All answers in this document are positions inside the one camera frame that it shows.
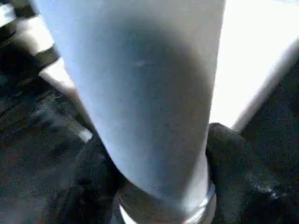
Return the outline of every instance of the black fabric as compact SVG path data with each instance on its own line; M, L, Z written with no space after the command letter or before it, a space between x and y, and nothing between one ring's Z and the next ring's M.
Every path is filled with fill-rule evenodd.
M282 78L242 136L286 185L299 189L299 61Z
M0 42L12 37L16 32L16 22L12 21L5 26L0 27Z
M85 143L81 115L37 76L38 63L13 38L0 47L0 223L37 223L47 201L70 187Z
M45 222L109 223L120 174L97 136L77 155L73 170L70 185L50 200Z
M15 15L19 18L27 18L36 16L38 13L34 11L31 5L26 5L24 7L17 7L14 9Z
M57 61L60 56L57 53L56 49L54 47L51 47L45 51L37 53L34 58L36 59L35 66L40 69L44 69L50 64Z
M213 224L292 224L299 222L299 200L240 135L212 124L207 157L217 192Z

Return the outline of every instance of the white tube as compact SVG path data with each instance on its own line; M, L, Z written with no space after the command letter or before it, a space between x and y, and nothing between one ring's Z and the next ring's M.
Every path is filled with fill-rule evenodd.
M126 212L140 210L131 203L137 195L149 205L136 214L142 223L153 209L155 223L198 212L211 187L205 148L224 1L36 4L129 180L120 191Z

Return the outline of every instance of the white surface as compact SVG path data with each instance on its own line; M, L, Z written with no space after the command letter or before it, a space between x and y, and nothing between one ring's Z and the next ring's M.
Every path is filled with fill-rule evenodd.
M0 4L0 27L3 27L15 19L14 7L11 4Z
M64 66L64 61L59 58L56 62L44 68L39 76L44 78L47 82L56 86L61 92L68 94L76 91L75 85L68 75Z
M17 25L15 38L29 46L30 53L36 55L53 46L54 41L40 15L22 20Z
M119 205L119 207L120 207L120 211L121 211L121 216L122 216L125 224L138 224L126 213L126 211L122 208L121 205Z
M210 122L242 129L266 99L290 66L290 47L299 37L298 4L227 0Z

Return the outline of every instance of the pipe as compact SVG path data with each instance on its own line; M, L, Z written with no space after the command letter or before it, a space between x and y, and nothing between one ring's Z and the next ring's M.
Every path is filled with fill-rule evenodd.
M224 1L35 3L128 180L121 206L138 223L184 223L213 188L205 148Z

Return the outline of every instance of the white pipe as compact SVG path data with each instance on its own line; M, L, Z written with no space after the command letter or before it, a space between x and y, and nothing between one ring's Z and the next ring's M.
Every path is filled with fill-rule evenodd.
M224 1L36 4L128 179L119 193L126 212L142 223L181 223L198 214L211 199L205 148ZM132 204L137 198L148 205L142 214Z

